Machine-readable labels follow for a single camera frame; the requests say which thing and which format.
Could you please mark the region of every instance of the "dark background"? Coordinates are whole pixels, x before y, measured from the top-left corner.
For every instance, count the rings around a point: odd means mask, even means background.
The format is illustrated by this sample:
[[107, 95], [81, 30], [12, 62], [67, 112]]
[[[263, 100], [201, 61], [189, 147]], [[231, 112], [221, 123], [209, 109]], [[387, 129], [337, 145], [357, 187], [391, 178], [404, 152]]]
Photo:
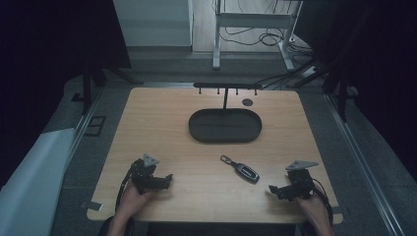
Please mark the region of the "dark background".
[[30, 150], [65, 83], [95, 67], [130, 67], [111, 0], [0, 3], [1, 186]]
[[[349, 82], [359, 91], [358, 107], [416, 178], [414, 5], [378, 3], [350, 51]], [[331, 48], [329, 58], [350, 34], [356, 10], [349, 5], [328, 14], [335, 18], [327, 24], [328, 33], [338, 35], [322, 37]], [[47, 124], [65, 83], [80, 75], [87, 61], [98, 68], [129, 67], [130, 62], [110, 0], [1, 1], [0, 33], [3, 186]]]

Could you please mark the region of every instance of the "human arm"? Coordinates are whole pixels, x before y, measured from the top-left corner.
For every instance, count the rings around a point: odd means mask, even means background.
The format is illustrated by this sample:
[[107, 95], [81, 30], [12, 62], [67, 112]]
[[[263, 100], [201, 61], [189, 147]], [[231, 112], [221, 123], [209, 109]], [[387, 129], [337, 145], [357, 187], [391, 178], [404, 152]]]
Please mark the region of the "human arm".
[[129, 218], [138, 213], [155, 193], [155, 190], [149, 190], [140, 195], [135, 185], [133, 185], [132, 181], [129, 180], [126, 185], [126, 189], [123, 192], [120, 205], [110, 222], [107, 235], [123, 236], [125, 234]]
[[318, 236], [334, 236], [334, 231], [328, 219], [328, 211], [322, 199], [313, 194], [309, 199], [296, 198], [298, 206], [307, 220], [313, 225]]

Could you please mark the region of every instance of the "gray floor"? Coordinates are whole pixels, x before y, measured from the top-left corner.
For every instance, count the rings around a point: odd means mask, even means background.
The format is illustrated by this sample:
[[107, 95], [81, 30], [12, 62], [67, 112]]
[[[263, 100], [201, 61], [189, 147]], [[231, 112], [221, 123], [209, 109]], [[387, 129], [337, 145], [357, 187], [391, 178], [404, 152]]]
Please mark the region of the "gray floor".
[[[254, 83], [285, 73], [283, 62], [276, 55], [224, 55], [219, 71], [212, 70], [210, 56], [206, 54], [133, 53], [131, 59], [134, 68], [125, 72], [145, 82], [144, 87], [190, 87], [192, 82]], [[87, 219], [82, 203], [92, 197], [130, 89], [138, 87], [110, 72], [106, 72], [106, 77], [108, 83], [93, 113], [106, 117], [104, 127], [98, 137], [84, 136], [74, 154], [62, 185], [51, 235], [96, 235], [101, 226], [101, 221]], [[390, 235], [322, 94], [322, 83], [323, 79], [319, 79], [296, 90], [344, 214], [343, 222], [334, 225], [335, 232], [339, 236]], [[278, 87], [279, 84], [270, 88], [287, 89]], [[83, 109], [81, 103], [71, 101], [77, 92], [83, 92], [81, 78], [66, 84], [65, 95], [45, 132], [77, 127]], [[416, 182], [352, 100], [347, 102], [346, 111], [347, 124], [392, 205], [404, 235], [414, 235]], [[144, 235], [147, 224], [137, 222], [137, 226], [136, 235]]]

